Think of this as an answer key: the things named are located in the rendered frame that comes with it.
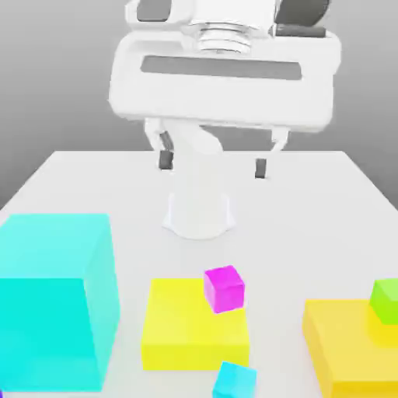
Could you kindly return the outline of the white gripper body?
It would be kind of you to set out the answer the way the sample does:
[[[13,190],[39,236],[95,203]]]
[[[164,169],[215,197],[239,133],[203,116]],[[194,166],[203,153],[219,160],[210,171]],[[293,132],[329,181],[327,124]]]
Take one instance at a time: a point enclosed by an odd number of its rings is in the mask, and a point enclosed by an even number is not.
[[[247,56],[189,52],[182,39],[142,31],[121,40],[110,76],[115,114],[301,132],[330,123],[341,61],[333,33],[259,40]]]

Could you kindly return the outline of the small magenta cube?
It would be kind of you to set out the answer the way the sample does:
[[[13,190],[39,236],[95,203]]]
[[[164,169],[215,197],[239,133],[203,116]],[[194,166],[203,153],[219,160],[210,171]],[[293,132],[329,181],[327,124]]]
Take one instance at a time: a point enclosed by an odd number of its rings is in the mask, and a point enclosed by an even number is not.
[[[204,296],[216,314],[241,309],[245,299],[245,283],[232,265],[206,270]]]

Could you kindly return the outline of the small green cube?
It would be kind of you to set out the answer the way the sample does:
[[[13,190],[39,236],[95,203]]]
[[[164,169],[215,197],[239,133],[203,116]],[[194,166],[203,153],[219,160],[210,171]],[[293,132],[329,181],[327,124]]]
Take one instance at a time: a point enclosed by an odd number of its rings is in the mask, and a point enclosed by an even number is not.
[[[386,325],[398,325],[398,278],[375,280],[370,305]]]

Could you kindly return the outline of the small cyan cube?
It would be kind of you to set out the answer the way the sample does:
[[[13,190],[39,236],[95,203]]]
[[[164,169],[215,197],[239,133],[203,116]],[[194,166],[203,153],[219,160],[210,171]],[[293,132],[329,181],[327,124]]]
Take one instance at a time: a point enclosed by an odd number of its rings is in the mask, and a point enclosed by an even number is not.
[[[224,361],[215,381],[212,398],[254,398],[257,371]]]

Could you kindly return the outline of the large yellow box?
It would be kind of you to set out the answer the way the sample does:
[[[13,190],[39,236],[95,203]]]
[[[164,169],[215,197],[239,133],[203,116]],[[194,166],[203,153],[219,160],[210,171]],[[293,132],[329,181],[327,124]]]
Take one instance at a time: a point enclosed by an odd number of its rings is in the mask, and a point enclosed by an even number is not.
[[[145,371],[213,371],[223,361],[247,366],[246,311],[216,314],[200,278],[154,278],[141,335]]]

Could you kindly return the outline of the large cyan box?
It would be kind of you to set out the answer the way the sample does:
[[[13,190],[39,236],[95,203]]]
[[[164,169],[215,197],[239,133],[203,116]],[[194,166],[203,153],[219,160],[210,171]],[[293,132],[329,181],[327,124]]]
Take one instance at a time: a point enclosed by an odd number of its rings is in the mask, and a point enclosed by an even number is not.
[[[0,226],[0,389],[99,392],[119,319],[107,215],[14,214]]]

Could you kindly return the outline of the large orange box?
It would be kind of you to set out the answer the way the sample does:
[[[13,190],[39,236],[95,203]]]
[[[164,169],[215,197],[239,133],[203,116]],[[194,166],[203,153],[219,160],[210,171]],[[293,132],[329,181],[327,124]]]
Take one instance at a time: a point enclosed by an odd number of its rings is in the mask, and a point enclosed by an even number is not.
[[[398,325],[367,300],[308,300],[302,332],[322,398],[398,398]]]

